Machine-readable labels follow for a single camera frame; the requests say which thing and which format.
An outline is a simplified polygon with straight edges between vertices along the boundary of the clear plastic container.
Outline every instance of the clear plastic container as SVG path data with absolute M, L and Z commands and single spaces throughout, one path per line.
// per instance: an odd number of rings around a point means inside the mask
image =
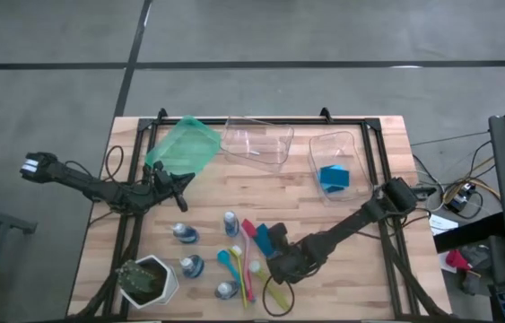
M 288 159 L 294 129 L 244 117 L 228 117 L 221 149 L 230 162 L 278 172 Z
M 161 161 L 164 170 L 177 175 L 196 175 L 218 153 L 220 134 L 190 116 L 183 117 L 146 155 L 145 163 L 152 167 Z
M 342 203 L 371 197 L 372 185 L 364 171 L 351 133 L 343 131 L 310 138 L 308 158 L 314 181 L 325 202 Z M 319 181 L 319 173 L 322 167 L 329 166 L 350 172 L 350 184 L 347 188 L 332 193 L 325 190 L 325 184 Z

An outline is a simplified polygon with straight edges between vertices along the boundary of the small bottle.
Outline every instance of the small bottle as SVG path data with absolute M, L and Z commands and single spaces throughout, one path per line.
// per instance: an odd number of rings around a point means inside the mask
M 214 296 L 221 300 L 228 300 L 238 293 L 238 289 L 239 285 L 234 281 L 220 283 L 214 291 Z
M 232 211 L 224 214 L 224 230 L 229 237 L 236 237 L 240 231 L 240 223 Z
M 198 255 L 192 255 L 180 260 L 180 266 L 186 278 L 197 278 L 205 269 L 205 261 Z
M 200 238 L 195 228 L 184 223 L 174 224 L 172 226 L 172 234 L 182 243 L 195 243 Z

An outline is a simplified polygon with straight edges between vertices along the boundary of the concrete floor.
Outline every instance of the concrete floor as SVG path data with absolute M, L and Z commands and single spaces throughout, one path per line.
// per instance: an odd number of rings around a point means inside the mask
M 0 63 L 126 62 L 142 0 L 0 0 Z M 505 59 L 504 0 L 155 0 L 139 61 Z M 0 265 L 0 321 L 65 314 L 91 203 L 21 179 L 26 152 L 100 171 L 124 71 L 0 71 L 0 210 L 38 221 Z M 505 67 L 137 71 L 125 116 L 404 115 L 412 143 L 487 129 Z M 488 135 L 414 146 L 441 181 Z M 491 155 L 482 151 L 480 158 Z M 494 174 L 487 179 L 496 187 Z M 485 196 L 485 211 L 500 206 Z M 490 319 L 446 275 L 453 311 Z

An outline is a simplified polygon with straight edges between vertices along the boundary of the wooden tabletop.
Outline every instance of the wooden tabletop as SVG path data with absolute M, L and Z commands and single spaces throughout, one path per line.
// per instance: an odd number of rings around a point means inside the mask
M 414 185 L 417 178 L 404 119 L 399 116 L 379 118 L 392 175 L 402 177 L 408 184 Z M 138 118 L 115 118 L 109 147 L 121 145 L 126 155 L 116 179 L 126 180 L 137 121 Z M 222 131 L 222 127 L 212 128 Z M 169 130 L 170 127 L 160 126 L 157 141 Z M 231 210 L 241 220 L 246 218 L 255 225 L 265 223 L 268 227 L 284 222 L 288 228 L 289 240 L 295 241 L 308 233 L 326 230 L 359 209 L 365 200 L 354 200 L 342 207 L 324 205 L 310 171 L 309 139 L 315 135 L 338 131 L 349 131 L 353 134 L 356 151 L 359 152 L 362 165 L 366 169 L 361 129 L 358 126 L 294 126 L 290 156 L 280 173 L 273 174 L 230 163 L 220 150 L 188 186 L 184 195 L 188 203 L 187 212 L 181 213 L 173 199 L 153 207 L 144 217 L 138 257 L 155 255 L 173 266 L 178 274 L 179 289 L 168 305 L 154 305 L 142 310 L 131 306 L 129 318 L 272 319 L 263 309 L 260 297 L 262 284 L 254 276 L 252 281 L 257 301 L 246 310 L 243 309 L 240 296 L 228 301 L 219 301 L 213 295 L 218 283 L 231 280 L 227 268 L 216 261 L 218 250 L 234 244 L 244 249 L 240 236 L 229 238 L 225 235 L 223 214 Z M 376 140 L 373 132 L 370 133 L 377 172 L 379 179 L 383 179 L 380 175 Z M 138 165 L 139 177 L 147 142 L 145 138 Z M 114 153 L 109 159 L 109 167 L 113 171 L 118 164 L 117 155 Z M 108 210 L 106 205 L 97 204 L 92 210 L 91 218 L 101 216 Z M 425 213 L 417 211 L 410 215 L 410 219 L 422 215 Z M 179 243 L 172 236 L 170 229 L 176 222 L 187 223 L 197 228 L 201 235 L 200 241 L 196 245 Z M 82 309 L 107 277 L 117 227 L 118 215 L 113 214 L 96 222 L 88 230 L 69 306 L 70 314 Z M 376 224 L 369 225 L 362 231 L 379 235 Z M 450 312 L 448 295 L 428 221 L 421 220 L 407 226 L 405 240 L 415 276 L 432 299 L 442 309 Z M 197 279 L 186 279 L 181 274 L 178 260 L 192 254 L 200 255 L 205 260 L 205 270 Z M 251 255 L 252 258 L 262 259 L 255 245 Z M 261 263 L 266 270 L 266 262 L 262 260 Z M 284 284 L 277 287 L 290 300 L 287 287 Z M 399 274 L 398 288 L 406 311 L 405 287 Z M 317 275 L 293 285 L 293 289 L 296 304 L 293 311 L 283 319 L 393 318 L 379 240 L 353 235 L 336 247 L 335 252 L 330 255 Z M 119 304 L 120 299 L 118 295 L 115 304 Z M 269 300 L 267 303 L 273 312 L 280 311 L 272 301 Z

